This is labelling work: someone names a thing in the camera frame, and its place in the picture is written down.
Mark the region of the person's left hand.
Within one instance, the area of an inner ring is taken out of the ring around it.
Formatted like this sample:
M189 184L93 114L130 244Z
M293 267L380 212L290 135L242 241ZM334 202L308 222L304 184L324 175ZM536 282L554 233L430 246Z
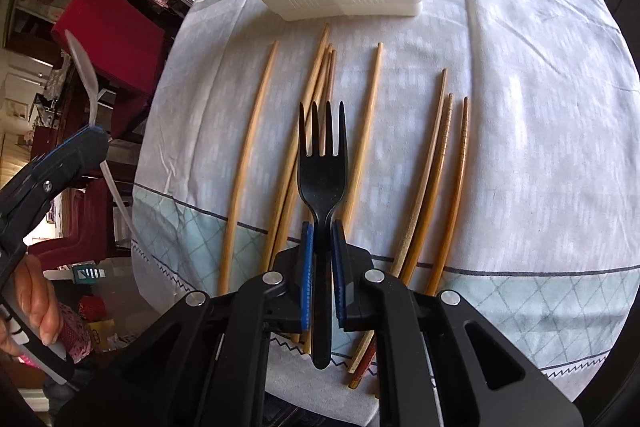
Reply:
M42 273L37 257L26 255L13 273L15 299L46 346L55 343L63 319L54 288Z

